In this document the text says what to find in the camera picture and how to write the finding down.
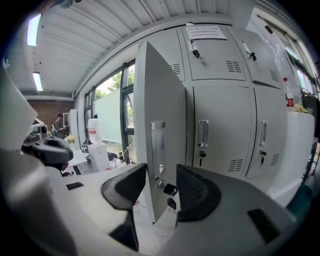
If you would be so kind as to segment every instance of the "open locker door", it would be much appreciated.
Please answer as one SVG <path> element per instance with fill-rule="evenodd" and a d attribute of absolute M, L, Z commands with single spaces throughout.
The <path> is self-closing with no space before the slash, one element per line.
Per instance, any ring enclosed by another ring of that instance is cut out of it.
<path fill-rule="evenodd" d="M 165 59 L 146 42 L 137 51 L 133 91 L 137 162 L 147 164 L 143 193 L 148 214 L 157 222 L 172 197 L 159 183 L 176 186 L 176 166 L 185 162 L 186 90 Z"/>

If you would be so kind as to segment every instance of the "brick wall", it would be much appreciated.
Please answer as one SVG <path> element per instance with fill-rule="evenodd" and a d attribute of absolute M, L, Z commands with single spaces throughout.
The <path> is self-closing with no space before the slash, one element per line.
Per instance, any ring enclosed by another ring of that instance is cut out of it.
<path fill-rule="evenodd" d="M 75 108 L 73 101 L 62 100 L 29 100 L 31 107 L 38 113 L 37 118 L 44 122 L 48 130 L 51 131 L 51 126 L 57 119 L 57 114 L 68 113 Z"/>

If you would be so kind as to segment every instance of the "white ceiling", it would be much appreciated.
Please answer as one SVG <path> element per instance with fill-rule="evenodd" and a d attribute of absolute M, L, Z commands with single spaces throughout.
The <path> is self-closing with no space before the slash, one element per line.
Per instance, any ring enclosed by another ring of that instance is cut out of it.
<path fill-rule="evenodd" d="M 35 90 L 30 74 L 36 71 L 44 91 L 71 93 L 112 46 L 133 32 L 178 15 L 235 16 L 244 2 L 255 1 L 83 0 L 68 9 L 57 5 L 43 13 L 36 47 L 25 45 L 25 28 L 15 37 L 7 53 L 9 74 L 21 90 Z"/>

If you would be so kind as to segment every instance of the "locker door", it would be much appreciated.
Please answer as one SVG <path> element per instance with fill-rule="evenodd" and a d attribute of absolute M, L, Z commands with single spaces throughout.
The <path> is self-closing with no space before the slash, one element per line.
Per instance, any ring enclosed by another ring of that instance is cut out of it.
<path fill-rule="evenodd" d="M 193 166 L 240 177 L 251 136 L 251 102 L 245 87 L 199 85 L 194 89 L 195 140 Z M 201 124 L 209 121 L 208 145 L 198 146 Z M 201 161 L 200 151 L 206 156 Z"/>
<path fill-rule="evenodd" d="M 246 174 L 247 178 L 260 176 L 279 168 L 287 132 L 286 99 L 281 95 L 281 91 L 276 88 L 261 86 L 254 89 L 254 94 L 257 125 L 255 145 Z M 260 149 L 267 153 L 262 165 Z"/>
<path fill-rule="evenodd" d="M 188 49 L 192 80 L 246 80 L 244 70 L 237 55 L 239 49 L 235 44 L 234 39 L 225 27 L 220 26 L 220 29 L 227 40 L 200 39 L 195 41 L 200 53 L 199 59 L 189 51 L 188 33 L 185 28 L 182 29 Z"/>
<path fill-rule="evenodd" d="M 161 54 L 180 81 L 185 81 L 185 69 L 177 30 L 157 32 L 148 37 L 147 41 Z"/>
<path fill-rule="evenodd" d="M 138 163 L 146 163 L 144 188 L 148 214 L 157 222 L 169 195 L 158 185 L 176 185 L 187 143 L 186 89 L 159 52 L 142 44 L 135 59 L 134 136 Z"/>
<path fill-rule="evenodd" d="M 260 36 L 251 31 L 228 27 L 248 66 L 252 82 L 282 88 L 282 81 L 275 63 L 275 54 L 263 42 Z M 254 53 L 256 61 L 249 57 Z"/>

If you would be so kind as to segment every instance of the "plastic bottle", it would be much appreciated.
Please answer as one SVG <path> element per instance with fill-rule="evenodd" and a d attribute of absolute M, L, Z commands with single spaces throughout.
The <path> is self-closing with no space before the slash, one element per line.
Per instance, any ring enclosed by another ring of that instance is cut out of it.
<path fill-rule="evenodd" d="M 288 112 L 295 112 L 294 94 L 291 92 L 291 85 L 286 77 L 283 78 L 283 83 L 287 110 Z"/>
<path fill-rule="evenodd" d="M 93 144 L 102 142 L 102 127 L 98 118 L 88 120 L 89 139 Z"/>

